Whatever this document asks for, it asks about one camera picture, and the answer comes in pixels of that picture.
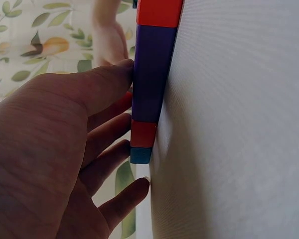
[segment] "floral wallpaper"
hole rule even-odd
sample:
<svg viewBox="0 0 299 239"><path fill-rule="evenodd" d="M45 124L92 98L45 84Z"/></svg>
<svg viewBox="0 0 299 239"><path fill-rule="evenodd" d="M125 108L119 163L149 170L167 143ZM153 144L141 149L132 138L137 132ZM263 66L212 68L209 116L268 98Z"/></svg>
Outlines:
<svg viewBox="0 0 299 239"><path fill-rule="evenodd" d="M43 73L83 72L93 67L90 25L92 0L0 0L0 102ZM122 0L117 11L130 57L134 57L136 10ZM94 201L100 204L134 181L125 162L105 182ZM111 238L135 238L136 215L126 217Z"/></svg>

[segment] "fingernail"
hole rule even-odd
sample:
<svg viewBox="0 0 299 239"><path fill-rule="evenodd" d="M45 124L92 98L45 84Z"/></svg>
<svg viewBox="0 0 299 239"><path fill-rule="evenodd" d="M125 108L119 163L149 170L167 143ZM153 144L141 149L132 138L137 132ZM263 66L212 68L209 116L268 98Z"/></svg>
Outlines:
<svg viewBox="0 0 299 239"><path fill-rule="evenodd" d="M121 67L125 67L125 68L130 68L130 67L134 66L134 61L131 60L131 59L126 59L126 60L120 61L116 65L121 66Z"/></svg>
<svg viewBox="0 0 299 239"><path fill-rule="evenodd" d="M144 177L148 182L150 183L150 178L149 177Z"/></svg>

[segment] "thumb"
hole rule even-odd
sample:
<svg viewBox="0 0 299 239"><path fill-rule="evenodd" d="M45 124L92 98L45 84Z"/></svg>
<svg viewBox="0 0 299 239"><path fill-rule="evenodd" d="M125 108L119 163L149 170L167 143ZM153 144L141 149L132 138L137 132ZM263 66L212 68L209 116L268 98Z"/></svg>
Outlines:
<svg viewBox="0 0 299 239"><path fill-rule="evenodd" d="M124 96L132 84L133 60L72 74L43 74L24 85L67 98L94 115Z"/></svg>

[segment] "finger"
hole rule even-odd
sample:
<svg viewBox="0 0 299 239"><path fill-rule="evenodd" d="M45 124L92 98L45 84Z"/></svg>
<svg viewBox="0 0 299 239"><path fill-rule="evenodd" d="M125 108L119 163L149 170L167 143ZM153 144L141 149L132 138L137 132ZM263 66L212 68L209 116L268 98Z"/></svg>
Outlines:
<svg viewBox="0 0 299 239"><path fill-rule="evenodd" d="M146 197L149 186L150 182L146 178L140 178L99 207L111 232Z"/></svg>
<svg viewBox="0 0 299 239"><path fill-rule="evenodd" d="M112 104L105 110L92 115L88 119L88 132L109 121L110 119L122 114L132 106L132 94L126 92L126 94Z"/></svg>
<svg viewBox="0 0 299 239"><path fill-rule="evenodd" d="M131 115L121 114L88 134L81 169L131 129Z"/></svg>
<svg viewBox="0 0 299 239"><path fill-rule="evenodd" d="M109 107L124 96L132 83L133 61L125 60L116 66L98 67L86 72L73 74L42 74L23 89L44 92L46 101L51 95L76 103L94 115Z"/></svg>
<svg viewBox="0 0 299 239"><path fill-rule="evenodd" d="M130 142L123 140L109 150L103 152L97 159L84 168L79 178L88 193L93 196L102 186L105 179L130 155Z"/></svg>

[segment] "yellow fruit print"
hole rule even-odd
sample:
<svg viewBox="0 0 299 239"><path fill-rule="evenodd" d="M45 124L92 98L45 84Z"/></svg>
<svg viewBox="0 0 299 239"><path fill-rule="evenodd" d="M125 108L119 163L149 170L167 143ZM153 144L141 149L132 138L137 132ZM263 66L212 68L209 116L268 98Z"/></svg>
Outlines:
<svg viewBox="0 0 299 239"><path fill-rule="evenodd" d="M61 37L52 37L43 44L42 56L51 56L69 49L69 42Z"/></svg>

